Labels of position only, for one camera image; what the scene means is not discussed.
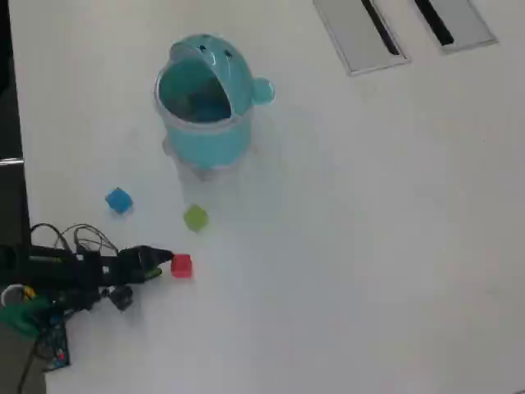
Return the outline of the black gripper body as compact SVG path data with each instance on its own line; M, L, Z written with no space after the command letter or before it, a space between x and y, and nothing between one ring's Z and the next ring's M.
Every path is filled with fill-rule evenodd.
M140 284L146 281L143 265L144 245L121 250L116 255L98 256L100 286Z

